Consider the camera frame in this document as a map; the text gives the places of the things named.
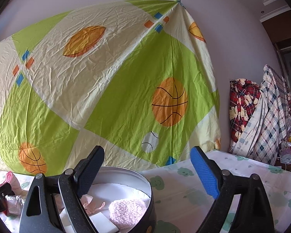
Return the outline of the clear plastic bag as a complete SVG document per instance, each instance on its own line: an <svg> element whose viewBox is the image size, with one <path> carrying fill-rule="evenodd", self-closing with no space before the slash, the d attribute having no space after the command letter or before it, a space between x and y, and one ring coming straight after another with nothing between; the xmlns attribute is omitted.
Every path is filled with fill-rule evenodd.
<svg viewBox="0 0 291 233"><path fill-rule="evenodd" d="M6 196L8 214L21 215L25 201L25 196Z"/></svg>

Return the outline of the pink-trimmed white knit cloth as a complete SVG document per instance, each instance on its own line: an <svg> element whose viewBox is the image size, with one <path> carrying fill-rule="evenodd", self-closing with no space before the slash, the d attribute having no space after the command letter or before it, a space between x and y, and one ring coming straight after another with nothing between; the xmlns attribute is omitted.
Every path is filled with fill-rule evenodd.
<svg viewBox="0 0 291 233"><path fill-rule="evenodd" d="M15 195L22 195L22 188L13 172L9 171L6 173L3 183L0 184L0 187L8 183L11 186L11 191L14 192Z"/></svg>

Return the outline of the round Danish cookie tin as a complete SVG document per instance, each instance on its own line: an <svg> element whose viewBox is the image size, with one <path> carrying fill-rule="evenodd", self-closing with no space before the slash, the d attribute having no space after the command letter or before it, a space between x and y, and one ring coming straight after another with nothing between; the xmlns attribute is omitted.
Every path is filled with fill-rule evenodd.
<svg viewBox="0 0 291 233"><path fill-rule="evenodd" d="M156 230L153 191L150 182L143 175L120 167L101 167L86 195L92 196L98 206L102 202L106 203L99 212L102 212L109 220L110 203L124 198L140 199L146 204L145 214L134 227L119 231L154 232Z"/></svg>

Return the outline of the pink fluffy powder puff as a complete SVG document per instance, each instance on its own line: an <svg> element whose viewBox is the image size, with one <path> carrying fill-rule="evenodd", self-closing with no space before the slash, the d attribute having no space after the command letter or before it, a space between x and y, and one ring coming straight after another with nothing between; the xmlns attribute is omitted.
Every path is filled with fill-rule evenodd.
<svg viewBox="0 0 291 233"><path fill-rule="evenodd" d="M140 199L119 199L110 203L109 218L119 230L134 227L146 212L146 204Z"/></svg>

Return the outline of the cloud print table cloth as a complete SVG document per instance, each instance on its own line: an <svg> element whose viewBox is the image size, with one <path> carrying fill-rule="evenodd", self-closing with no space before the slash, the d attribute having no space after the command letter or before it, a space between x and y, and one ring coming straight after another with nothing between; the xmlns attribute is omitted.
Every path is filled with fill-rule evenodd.
<svg viewBox="0 0 291 233"><path fill-rule="evenodd" d="M73 232L97 232L102 220L92 222L80 198L98 183L121 184L149 197L149 204L132 227L132 232L175 232L174 226L157 221L150 182L135 171L103 166L103 153L101 147L96 147L75 169L67 169L57 176L37 174L22 209L20 232L64 232L55 205L55 194L63 200ZM207 194L214 199L198 232L219 232L235 195L240 196L240 201L230 232L274 232L270 203L257 174L235 176L226 169L220 169L198 147L191 150L191 162Z"/></svg>

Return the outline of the blue white plaid fabric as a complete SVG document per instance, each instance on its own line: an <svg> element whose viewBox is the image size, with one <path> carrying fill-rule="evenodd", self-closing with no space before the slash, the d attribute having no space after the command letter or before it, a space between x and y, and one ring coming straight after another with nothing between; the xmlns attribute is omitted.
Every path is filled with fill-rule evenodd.
<svg viewBox="0 0 291 233"><path fill-rule="evenodd" d="M265 65L260 98L240 139L230 153L274 165L280 144L287 135L291 116L291 93L287 81L272 67Z"/></svg>

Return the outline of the red plaid bear fabric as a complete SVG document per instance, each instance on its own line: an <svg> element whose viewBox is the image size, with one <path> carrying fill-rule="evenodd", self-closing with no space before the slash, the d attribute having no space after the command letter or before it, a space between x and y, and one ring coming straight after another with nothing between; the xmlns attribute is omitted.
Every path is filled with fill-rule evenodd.
<svg viewBox="0 0 291 233"><path fill-rule="evenodd" d="M236 144L253 115L260 98L259 84L240 78L230 81L230 137L231 146Z"/></svg>

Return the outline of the green cream sports bedsheet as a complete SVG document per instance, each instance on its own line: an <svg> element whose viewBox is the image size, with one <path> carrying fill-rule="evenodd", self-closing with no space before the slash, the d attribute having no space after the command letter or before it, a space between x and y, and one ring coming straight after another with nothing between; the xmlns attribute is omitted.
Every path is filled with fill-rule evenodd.
<svg viewBox="0 0 291 233"><path fill-rule="evenodd" d="M180 1L64 12L0 41L0 170L48 176L99 145L134 170L220 148L206 41Z"/></svg>

